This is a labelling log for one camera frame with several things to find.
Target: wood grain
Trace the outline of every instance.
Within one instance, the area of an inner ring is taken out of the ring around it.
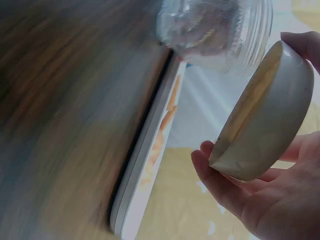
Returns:
[[[0,1],[0,239],[108,240],[168,51],[160,0]]]

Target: glass jar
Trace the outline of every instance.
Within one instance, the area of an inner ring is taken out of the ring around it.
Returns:
[[[250,76],[272,21],[272,0],[164,0],[157,34],[190,64]]]

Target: orange pattern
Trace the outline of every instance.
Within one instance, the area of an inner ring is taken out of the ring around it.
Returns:
[[[173,119],[174,115],[176,114],[177,111],[177,106],[175,105],[176,98],[177,98],[177,93],[178,89],[180,86],[180,78],[181,76],[178,75],[175,81],[175,85],[173,87],[170,100],[168,102],[167,110],[168,112],[164,116],[164,118],[161,121],[161,125],[159,128],[159,131],[156,135],[154,144],[152,146],[152,150],[150,152],[149,158],[147,160],[142,179],[140,182],[141,187],[147,187],[152,183],[152,177],[154,174],[153,167],[158,160],[161,151],[163,150],[164,144],[165,144],[165,137],[164,137],[164,131],[166,130],[168,124],[170,121]]]

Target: hand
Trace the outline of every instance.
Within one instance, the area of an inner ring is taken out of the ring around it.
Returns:
[[[320,71],[320,34],[283,33],[282,39]],[[195,170],[218,203],[261,240],[320,239],[320,131],[297,136],[281,160],[295,163],[271,168],[242,183],[208,166],[214,147],[202,143],[191,154]]]

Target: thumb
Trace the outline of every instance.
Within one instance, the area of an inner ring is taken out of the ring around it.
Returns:
[[[293,48],[301,57],[309,60],[320,73],[320,33],[282,32],[281,39]]]

